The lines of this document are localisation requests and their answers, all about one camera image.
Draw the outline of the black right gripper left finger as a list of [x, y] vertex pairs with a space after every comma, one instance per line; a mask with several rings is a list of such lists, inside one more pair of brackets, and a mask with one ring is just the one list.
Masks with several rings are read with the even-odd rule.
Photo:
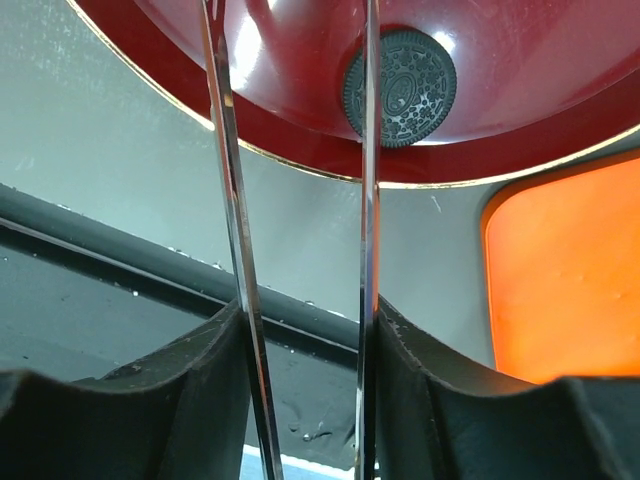
[[244, 323], [210, 320], [106, 376], [1, 373], [4, 479], [236, 479], [250, 392]]

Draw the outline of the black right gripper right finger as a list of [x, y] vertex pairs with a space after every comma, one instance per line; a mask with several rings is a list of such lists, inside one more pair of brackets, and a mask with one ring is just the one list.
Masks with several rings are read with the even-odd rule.
[[385, 479], [635, 479], [639, 381], [534, 385], [379, 304], [376, 443]]

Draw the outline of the metal tongs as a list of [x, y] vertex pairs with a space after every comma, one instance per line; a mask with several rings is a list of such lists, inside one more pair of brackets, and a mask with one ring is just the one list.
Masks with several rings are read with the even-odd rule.
[[[210, 113], [219, 148], [220, 177], [237, 297], [245, 321], [249, 384], [260, 458], [264, 477], [281, 479], [284, 471], [239, 153], [224, 15], [224, 2], [201, 2], [199, 21]], [[365, 4], [363, 42], [360, 310], [354, 476], [357, 479], [372, 479], [376, 460], [375, 346], [379, 311], [378, 163], [381, 146], [380, 23], [379, 4], [376, 1]]]

